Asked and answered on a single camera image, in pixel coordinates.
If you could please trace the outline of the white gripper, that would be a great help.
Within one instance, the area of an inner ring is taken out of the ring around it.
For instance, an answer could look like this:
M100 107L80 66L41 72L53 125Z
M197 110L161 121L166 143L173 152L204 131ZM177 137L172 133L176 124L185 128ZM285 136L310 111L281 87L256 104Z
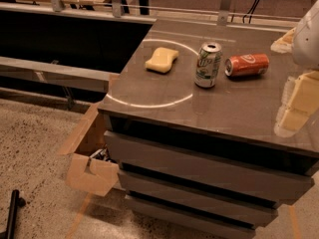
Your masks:
M295 64L319 70L319 0L296 28L273 42L270 50L280 54L292 52ZM289 77L275 120L275 134L281 137L293 136L318 109L319 72L311 71L298 78Z

